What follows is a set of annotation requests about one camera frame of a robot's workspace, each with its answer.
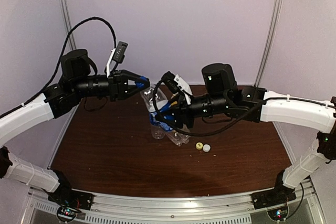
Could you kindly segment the blue label bottle white cap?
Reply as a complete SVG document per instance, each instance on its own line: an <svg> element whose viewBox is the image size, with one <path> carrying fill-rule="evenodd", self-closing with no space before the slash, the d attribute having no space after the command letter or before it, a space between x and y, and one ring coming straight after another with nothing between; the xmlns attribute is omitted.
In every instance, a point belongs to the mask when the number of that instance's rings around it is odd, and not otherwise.
<svg viewBox="0 0 336 224"><path fill-rule="evenodd" d="M154 113L149 114L151 124L151 134L156 140L161 140L165 137L164 130L161 128L159 122L155 119Z"/></svg>

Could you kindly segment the clear bottle blue cap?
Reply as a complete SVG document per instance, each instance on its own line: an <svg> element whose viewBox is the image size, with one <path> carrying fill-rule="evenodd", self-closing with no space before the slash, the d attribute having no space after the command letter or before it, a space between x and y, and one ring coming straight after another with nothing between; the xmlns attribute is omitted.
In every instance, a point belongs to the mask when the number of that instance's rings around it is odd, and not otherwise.
<svg viewBox="0 0 336 224"><path fill-rule="evenodd" d="M166 123L158 121L155 118L157 113L153 106L153 91L154 86L151 85L149 88L146 88L145 90L140 92L140 95L149 112L149 121L151 125L152 137L156 140L161 140L166 136L177 146L187 144L190 138L188 135L177 132ZM164 92L160 88L158 88L157 93L155 94L155 101L157 108L160 110L161 114L163 114L165 110L170 108L169 101Z"/></svg>

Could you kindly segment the pale yellow bottle cap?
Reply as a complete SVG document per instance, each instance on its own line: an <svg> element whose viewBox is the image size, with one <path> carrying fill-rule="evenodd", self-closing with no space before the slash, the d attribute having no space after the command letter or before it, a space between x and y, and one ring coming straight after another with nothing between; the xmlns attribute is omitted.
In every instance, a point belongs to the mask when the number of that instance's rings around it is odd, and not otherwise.
<svg viewBox="0 0 336 224"><path fill-rule="evenodd" d="M201 142L198 142L198 143L196 143L196 145L195 145L195 147L196 147L196 149L197 150L202 150L203 149L203 143L201 143Z"/></svg>

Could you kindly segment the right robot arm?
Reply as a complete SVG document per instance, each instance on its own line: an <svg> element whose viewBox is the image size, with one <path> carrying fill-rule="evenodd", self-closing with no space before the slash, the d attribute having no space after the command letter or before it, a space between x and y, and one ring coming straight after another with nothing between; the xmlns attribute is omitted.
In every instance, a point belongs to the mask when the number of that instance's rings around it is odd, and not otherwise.
<svg viewBox="0 0 336 224"><path fill-rule="evenodd" d="M224 114L229 126L241 120L281 122L317 130L312 146L294 164L281 171L268 193L279 204L322 164L335 159L335 99L316 101L280 94L264 88L239 88L229 64L213 63L202 69L206 93L194 96L180 76L165 73L160 83L173 93L164 106L155 105L155 117L179 133L191 129L196 118Z"/></svg>

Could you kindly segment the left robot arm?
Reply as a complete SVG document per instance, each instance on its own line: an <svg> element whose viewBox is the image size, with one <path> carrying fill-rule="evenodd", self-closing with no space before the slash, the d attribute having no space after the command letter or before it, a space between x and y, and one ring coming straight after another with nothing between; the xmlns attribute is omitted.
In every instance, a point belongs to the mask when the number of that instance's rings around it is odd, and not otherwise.
<svg viewBox="0 0 336 224"><path fill-rule="evenodd" d="M150 85L148 78L127 70L97 71L85 49L76 49L60 58L62 76L58 83L43 88L32 101L1 118L1 178L14 179L28 186L54 193L64 205L76 197L60 172L43 169L11 153L8 141L32 127L57 119L87 97L106 97L110 101L125 100Z"/></svg>

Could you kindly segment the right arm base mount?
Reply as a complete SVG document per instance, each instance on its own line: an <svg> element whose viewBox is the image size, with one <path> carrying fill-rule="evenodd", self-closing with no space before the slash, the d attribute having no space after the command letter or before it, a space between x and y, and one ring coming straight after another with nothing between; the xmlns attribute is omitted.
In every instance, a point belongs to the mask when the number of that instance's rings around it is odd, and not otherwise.
<svg viewBox="0 0 336 224"><path fill-rule="evenodd" d="M284 170L276 178L273 189L264 190L251 194L254 209L268 208L280 204L285 204L296 199L295 190L284 185L282 180Z"/></svg>

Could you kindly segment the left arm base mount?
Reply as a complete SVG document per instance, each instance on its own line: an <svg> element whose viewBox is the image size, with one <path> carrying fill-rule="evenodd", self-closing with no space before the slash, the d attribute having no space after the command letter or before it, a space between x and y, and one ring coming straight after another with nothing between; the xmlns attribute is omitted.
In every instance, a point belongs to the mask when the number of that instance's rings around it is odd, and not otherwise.
<svg viewBox="0 0 336 224"><path fill-rule="evenodd" d="M60 185L53 193L47 192L48 200L63 207L69 207L77 210L90 210L93 201L93 194L72 189L70 182L62 172L58 170L52 171L56 173Z"/></svg>

